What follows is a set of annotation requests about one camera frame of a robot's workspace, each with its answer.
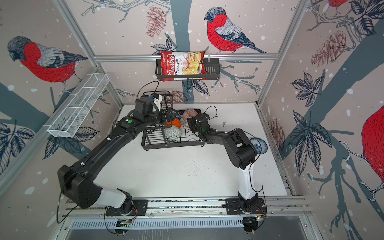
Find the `red patterned bowl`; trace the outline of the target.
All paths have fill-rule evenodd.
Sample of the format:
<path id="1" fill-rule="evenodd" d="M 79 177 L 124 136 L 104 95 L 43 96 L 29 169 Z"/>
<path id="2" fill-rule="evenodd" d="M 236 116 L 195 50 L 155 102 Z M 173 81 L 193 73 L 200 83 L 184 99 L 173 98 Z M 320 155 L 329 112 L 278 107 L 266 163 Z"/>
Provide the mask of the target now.
<path id="1" fill-rule="evenodd" d="M 198 114 L 198 112 L 196 110 L 188 109 L 188 110 L 184 111 L 184 113 L 182 115 L 182 118 L 183 118 L 184 121 L 186 121 L 189 118 L 195 117 L 197 114 Z"/>

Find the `orange plastic bowl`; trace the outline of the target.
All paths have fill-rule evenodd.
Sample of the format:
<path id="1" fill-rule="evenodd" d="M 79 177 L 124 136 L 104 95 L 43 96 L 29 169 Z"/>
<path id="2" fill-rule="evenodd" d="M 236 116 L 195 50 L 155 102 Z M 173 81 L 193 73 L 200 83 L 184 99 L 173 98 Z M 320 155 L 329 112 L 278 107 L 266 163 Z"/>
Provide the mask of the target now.
<path id="1" fill-rule="evenodd" d="M 178 119 L 175 119 L 175 120 L 173 120 L 172 122 L 167 122 L 166 125 L 167 125 L 167 126 L 176 126 L 176 127 L 178 127 L 179 129 L 180 129 L 181 126 L 182 126 L 181 121 L 178 120 Z"/>

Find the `black wire dish rack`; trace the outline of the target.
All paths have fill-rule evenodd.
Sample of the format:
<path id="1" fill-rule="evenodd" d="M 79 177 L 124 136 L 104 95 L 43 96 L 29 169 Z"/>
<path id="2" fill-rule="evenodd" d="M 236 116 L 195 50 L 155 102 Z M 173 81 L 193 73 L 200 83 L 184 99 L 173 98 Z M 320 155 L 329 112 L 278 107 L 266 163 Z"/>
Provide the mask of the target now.
<path id="1" fill-rule="evenodd" d="M 168 103 L 168 106 L 173 109 L 173 111 L 178 111 L 182 116 L 185 110 L 176 110 L 174 108 L 174 95 L 170 91 L 155 91 L 159 96 L 163 96 Z M 159 123 L 147 127 L 143 132 L 141 145 L 144 150 L 157 150 L 157 149 L 167 149 L 167 148 L 179 148 L 179 147 L 192 147 L 192 146 L 204 146 L 203 140 L 194 134 L 190 129 L 185 129 L 183 127 L 184 120 L 181 119 L 181 131 L 182 136 L 179 142 L 168 142 L 165 139 L 164 129 L 170 128 L 172 126 L 167 126 L 166 123 Z"/>

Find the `green patterned bowl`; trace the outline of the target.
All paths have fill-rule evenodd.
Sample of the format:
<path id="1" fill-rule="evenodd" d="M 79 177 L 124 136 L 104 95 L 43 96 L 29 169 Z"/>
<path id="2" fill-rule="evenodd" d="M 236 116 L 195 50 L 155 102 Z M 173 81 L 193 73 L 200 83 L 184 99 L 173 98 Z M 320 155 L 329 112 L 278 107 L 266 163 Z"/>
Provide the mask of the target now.
<path id="1" fill-rule="evenodd" d="M 165 139 L 168 142 L 179 142 L 181 140 L 182 131 L 177 126 L 164 129 Z"/>

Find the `blue white floral bowl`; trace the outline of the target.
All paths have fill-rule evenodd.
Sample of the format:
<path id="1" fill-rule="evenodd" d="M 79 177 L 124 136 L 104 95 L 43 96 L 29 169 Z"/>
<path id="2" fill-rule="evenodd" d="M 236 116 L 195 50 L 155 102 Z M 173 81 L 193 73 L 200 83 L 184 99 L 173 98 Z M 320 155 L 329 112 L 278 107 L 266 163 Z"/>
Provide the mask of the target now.
<path id="1" fill-rule="evenodd" d="M 253 144 L 254 148 L 257 151 L 257 155 L 263 155 L 268 151 L 267 143 L 260 138 L 251 138 L 250 142 Z"/>

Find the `dark blue patterned bowl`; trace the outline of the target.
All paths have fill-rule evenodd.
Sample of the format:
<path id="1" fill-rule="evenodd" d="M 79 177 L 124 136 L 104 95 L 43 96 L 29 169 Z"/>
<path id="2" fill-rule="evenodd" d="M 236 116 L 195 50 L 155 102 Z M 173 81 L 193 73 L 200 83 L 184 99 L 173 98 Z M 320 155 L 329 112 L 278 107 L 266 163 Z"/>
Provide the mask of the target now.
<path id="1" fill-rule="evenodd" d="M 174 116 L 174 119 L 177 119 L 179 121 L 181 121 L 182 119 L 182 116 L 180 115 L 180 113 L 178 111 L 173 111 L 173 116 Z"/>

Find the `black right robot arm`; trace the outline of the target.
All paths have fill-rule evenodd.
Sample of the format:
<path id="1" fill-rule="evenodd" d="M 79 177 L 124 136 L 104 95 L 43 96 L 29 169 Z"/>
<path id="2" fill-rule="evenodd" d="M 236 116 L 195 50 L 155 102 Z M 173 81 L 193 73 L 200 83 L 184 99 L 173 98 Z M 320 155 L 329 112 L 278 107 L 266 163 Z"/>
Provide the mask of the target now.
<path id="1" fill-rule="evenodd" d="M 257 150 L 242 129 L 222 132 L 209 125 L 206 113 L 187 119 L 189 129 L 206 144 L 218 144 L 225 147 L 231 163 L 239 169 L 238 205 L 245 214 L 258 211 L 265 213 L 264 200 L 252 184 L 252 171 L 248 169 L 257 159 Z"/>

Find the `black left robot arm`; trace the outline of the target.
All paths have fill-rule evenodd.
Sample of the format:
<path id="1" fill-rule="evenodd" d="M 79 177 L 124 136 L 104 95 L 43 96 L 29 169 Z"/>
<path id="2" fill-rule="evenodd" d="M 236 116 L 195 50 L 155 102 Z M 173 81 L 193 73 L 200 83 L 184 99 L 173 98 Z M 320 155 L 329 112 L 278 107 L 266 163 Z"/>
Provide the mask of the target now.
<path id="1" fill-rule="evenodd" d="M 166 94 L 153 93 L 136 99 L 135 108 L 116 123 L 95 149 L 72 166 L 63 165 L 58 170 L 60 194 L 82 209 L 106 206 L 128 214 L 133 208 L 132 196 L 123 190 L 99 186 L 94 180 L 121 148 L 148 127 L 173 121 L 167 98 Z"/>

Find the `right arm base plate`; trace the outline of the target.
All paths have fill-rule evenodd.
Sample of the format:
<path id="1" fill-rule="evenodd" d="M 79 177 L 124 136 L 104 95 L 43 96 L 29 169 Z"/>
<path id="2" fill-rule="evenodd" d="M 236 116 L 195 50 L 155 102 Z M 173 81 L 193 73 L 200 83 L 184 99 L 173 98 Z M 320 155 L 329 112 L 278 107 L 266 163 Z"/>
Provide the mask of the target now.
<path id="1" fill-rule="evenodd" d="M 225 202 L 228 215 L 265 215 L 267 213 L 267 206 L 264 199 L 261 198 L 250 200 L 226 199 Z"/>

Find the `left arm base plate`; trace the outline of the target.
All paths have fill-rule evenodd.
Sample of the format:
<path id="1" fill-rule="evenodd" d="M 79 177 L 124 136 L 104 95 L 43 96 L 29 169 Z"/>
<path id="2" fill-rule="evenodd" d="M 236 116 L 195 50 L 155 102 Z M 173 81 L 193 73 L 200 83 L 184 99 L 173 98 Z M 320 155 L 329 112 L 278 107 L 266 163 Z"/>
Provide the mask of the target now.
<path id="1" fill-rule="evenodd" d="M 137 217 L 145 216 L 148 207 L 148 200 L 127 200 L 121 207 L 113 208 L 107 206 L 107 217 Z"/>

